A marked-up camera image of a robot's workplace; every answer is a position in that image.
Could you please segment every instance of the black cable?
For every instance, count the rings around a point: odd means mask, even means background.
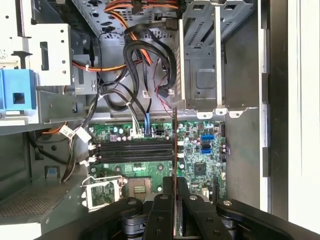
[[[135,49],[144,49],[146,51],[149,51],[157,56],[159,56],[162,60],[162,63],[164,67],[166,68],[166,71],[170,72],[170,64],[168,58],[155,46],[151,45],[150,43],[147,43],[145,41],[136,40],[133,41],[123,48],[123,58],[124,62],[128,68],[128,71],[131,75],[131,78],[134,79],[133,82],[137,82],[138,89],[139,89],[139,79],[136,77],[138,76],[138,71],[134,65],[134,61],[132,59],[132,54]]]
[[[39,153],[42,154],[43,156],[59,163],[59,164],[63,164],[63,165],[66,165],[67,162],[61,160],[60,158],[56,157],[56,156],[53,156],[51,155],[50,153],[46,152],[45,150],[43,150],[40,146],[38,146],[35,142],[35,140],[31,137],[30,135],[30,132],[26,132],[26,137],[27,137],[27,140],[29,142],[29,144],[34,148],[34,149],[38,149]]]
[[[167,84],[162,85],[159,87],[159,91],[158,93],[160,95],[162,95],[163,97],[167,97],[168,96],[168,91],[169,89],[171,89],[175,83],[176,83],[176,79],[177,79],[177,61],[176,61],[176,57],[173,53],[173,51],[171,50],[171,48],[164,44],[163,42],[161,42],[159,40],[159,38],[157,38],[152,31],[150,31],[150,29],[152,28],[161,28],[161,27],[165,27],[166,26],[166,22],[155,22],[155,23],[146,23],[146,24],[136,24],[134,26],[131,26],[129,28],[127,28],[124,31],[124,34],[129,34],[131,32],[136,32],[136,33],[143,33],[146,32],[148,33],[152,40],[154,40],[157,44],[159,44],[166,52],[167,56],[168,56],[168,60],[170,63],[170,71],[168,71],[168,81]]]

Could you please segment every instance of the blue plastic latch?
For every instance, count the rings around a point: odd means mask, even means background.
[[[0,69],[0,109],[7,111],[36,109],[34,71]]]

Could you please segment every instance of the small connector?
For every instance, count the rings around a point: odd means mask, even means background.
[[[89,151],[92,151],[92,150],[94,150],[94,149],[96,149],[96,148],[97,148],[97,145],[92,144],[92,143],[89,143],[89,145],[88,145],[88,150],[89,150]]]
[[[178,31],[178,19],[177,18],[167,18],[165,20],[165,29],[170,31]]]
[[[80,165],[85,165],[86,167],[89,167],[90,164],[89,162],[87,162],[87,160],[82,160],[81,162],[79,162]]]
[[[90,156],[89,158],[88,158],[88,162],[89,163],[95,163],[97,161],[97,157],[96,156]]]

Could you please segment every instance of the orange wire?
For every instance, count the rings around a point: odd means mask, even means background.
[[[139,60],[136,60],[134,61],[135,64],[140,64],[142,63],[142,60],[139,59]],[[82,66],[81,64],[75,62],[75,61],[72,61],[72,65],[79,68],[79,69],[82,69],[82,70],[88,70],[88,72],[101,72],[101,68],[100,67],[88,67],[86,68],[85,66]],[[119,66],[114,66],[114,67],[109,67],[109,68],[106,68],[106,67],[103,67],[102,68],[102,72],[111,72],[111,71],[117,71],[117,70],[121,70],[121,69],[124,69],[126,67],[125,64],[122,64],[122,65],[119,65]]]
[[[106,8],[105,9],[105,12],[109,12],[109,11],[112,11],[114,9],[117,9],[117,8],[132,8],[132,4],[119,4],[119,5],[116,5],[116,6],[111,6],[109,8]],[[159,8],[170,8],[170,9],[178,9],[177,6],[175,5],[171,5],[171,4],[161,4],[161,5],[157,5],[157,4],[149,4],[147,6],[143,6],[142,9],[148,9],[148,8],[156,8],[156,7],[159,7]]]
[[[107,11],[106,9],[104,10],[104,12],[106,12],[106,13],[112,15],[114,18],[118,19],[125,29],[127,29],[129,27],[129,25],[127,24],[126,20],[119,13],[117,13],[115,11],[111,11],[111,10]],[[131,36],[131,38],[133,40],[135,40],[135,41],[138,40],[137,37],[132,32],[130,33],[130,36]],[[152,62],[152,59],[151,59],[150,55],[148,54],[148,52],[146,50],[144,50],[144,49],[142,49],[141,52],[145,56],[147,62],[150,65],[152,65],[153,62]]]
[[[64,125],[67,125],[68,122],[64,122],[60,127],[54,129],[54,130],[51,130],[51,131],[44,131],[42,132],[42,134],[57,134],[59,133],[60,129],[64,126]]]

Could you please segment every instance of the red wire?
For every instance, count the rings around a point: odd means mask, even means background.
[[[154,71],[153,71],[154,90],[155,90],[156,97],[160,100],[161,105],[163,106],[163,109],[165,110],[165,112],[166,112],[170,117],[172,117],[171,114],[170,114],[170,113],[167,111],[167,109],[166,109],[166,106],[167,106],[169,109],[171,109],[171,107],[170,107],[164,100],[162,100],[162,99],[159,97],[159,95],[158,95],[159,86],[160,86],[160,85],[162,84],[162,82],[165,80],[165,78],[166,78],[167,75],[165,75],[165,76],[162,78],[161,82],[160,82],[160,83],[158,84],[158,86],[156,87],[156,80],[155,80],[155,78],[156,78],[156,71],[157,71],[157,66],[158,66],[158,63],[159,63],[159,59],[160,59],[160,58],[158,58],[158,59],[156,60],[156,64],[155,64]]]

